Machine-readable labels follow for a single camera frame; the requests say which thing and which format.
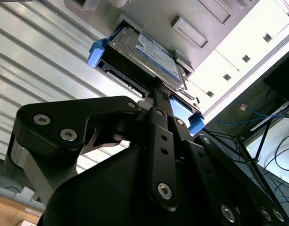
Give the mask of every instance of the hard drive label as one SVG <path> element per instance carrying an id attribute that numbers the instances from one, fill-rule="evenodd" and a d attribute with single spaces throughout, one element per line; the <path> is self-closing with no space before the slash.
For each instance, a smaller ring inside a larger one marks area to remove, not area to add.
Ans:
<path id="1" fill-rule="evenodd" d="M 172 77 L 175 81 L 181 82 L 173 57 L 158 43 L 143 34 L 139 35 L 138 41 L 141 46 L 136 46 L 136 50 L 154 65 Z"/>

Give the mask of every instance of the corrugated metal wall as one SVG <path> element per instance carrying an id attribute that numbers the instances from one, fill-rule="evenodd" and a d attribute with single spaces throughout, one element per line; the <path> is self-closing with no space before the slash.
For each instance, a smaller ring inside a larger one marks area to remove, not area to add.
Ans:
<path id="1" fill-rule="evenodd" d="M 0 158 L 23 105 L 119 95 L 140 100 L 87 65 L 88 51 L 100 38 L 61 0 L 0 3 Z M 105 158 L 86 156 L 80 162 L 92 166 Z"/>

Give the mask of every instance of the silver screw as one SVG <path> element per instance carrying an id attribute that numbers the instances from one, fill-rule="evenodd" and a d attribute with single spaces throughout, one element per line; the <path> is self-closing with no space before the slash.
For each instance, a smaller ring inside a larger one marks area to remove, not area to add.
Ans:
<path id="1" fill-rule="evenodd" d="M 63 129 L 60 132 L 60 137 L 65 141 L 75 141 L 77 139 L 77 133 L 72 129 Z"/>
<path id="2" fill-rule="evenodd" d="M 203 137 L 203 140 L 206 144 L 210 144 L 210 141 L 206 137 Z"/>
<path id="3" fill-rule="evenodd" d="M 222 214 L 224 217 L 226 217 L 227 220 L 229 220 L 231 223 L 235 222 L 235 216 L 231 209 L 229 209 L 227 206 L 222 205 L 221 207 Z"/>
<path id="4" fill-rule="evenodd" d="M 163 112 L 162 111 L 160 111 L 160 110 L 156 110 L 156 112 L 158 113 L 158 114 L 160 114 L 160 115 L 163 115 Z"/>
<path id="5" fill-rule="evenodd" d="M 171 199 L 172 197 L 172 190 L 167 184 L 160 183 L 158 185 L 158 192 L 164 199 Z"/>
<path id="6" fill-rule="evenodd" d="M 268 221 L 272 221 L 272 217 L 264 208 L 262 208 L 262 214 Z"/>
<path id="7" fill-rule="evenodd" d="M 36 124 L 42 126 L 48 125 L 51 122 L 50 118 L 44 114 L 37 114 L 33 117 L 33 120 Z"/>
<path id="8" fill-rule="evenodd" d="M 178 122 L 180 125 L 184 125 L 184 122 L 183 122 L 181 119 L 177 119 L 177 122 Z"/>
<path id="9" fill-rule="evenodd" d="M 136 105 L 135 105 L 134 103 L 132 103 L 132 102 L 127 102 L 127 105 L 129 105 L 129 106 L 132 107 L 132 108 L 135 108 L 135 107 L 136 107 Z"/>
<path id="10" fill-rule="evenodd" d="M 284 219 L 284 217 L 282 216 L 282 214 L 279 213 L 276 209 L 273 209 L 273 212 L 274 212 L 275 216 L 276 216 L 281 222 L 284 222 L 284 221 L 285 221 L 285 219 Z"/>

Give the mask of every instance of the black mechanical linkage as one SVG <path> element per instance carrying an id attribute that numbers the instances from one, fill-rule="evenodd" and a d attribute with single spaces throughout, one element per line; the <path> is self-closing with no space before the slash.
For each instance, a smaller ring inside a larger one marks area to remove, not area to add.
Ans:
<path id="1" fill-rule="evenodd" d="M 193 140 L 173 115 L 168 89 L 156 85 L 149 98 L 147 109 L 105 97 L 17 112 L 5 164 L 46 205 L 40 226 L 289 225 L 212 139 Z M 76 173 L 79 155 L 122 140 L 130 147 Z"/>

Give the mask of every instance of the blue plastic tab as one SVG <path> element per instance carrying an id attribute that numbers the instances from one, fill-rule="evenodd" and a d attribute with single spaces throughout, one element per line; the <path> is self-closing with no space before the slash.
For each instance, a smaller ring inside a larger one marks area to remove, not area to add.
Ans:
<path id="1" fill-rule="evenodd" d="M 107 39 L 101 39 L 91 46 L 91 49 L 89 51 L 89 60 L 88 60 L 88 65 L 90 67 L 96 67 L 97 64 L 99 63 L 99 60 L 101 59 L 101 56 L 103 52 L 105 51 L 105 47 L 107 46 Z"/>
<path id="2" fill-rule="evenodd" d="M 191 135 L 195 135 L 200 132 L 204 127 L 204 116 L 201 113 L 197 113 L 189 118 L 190 121 L 190 133 Z"/>

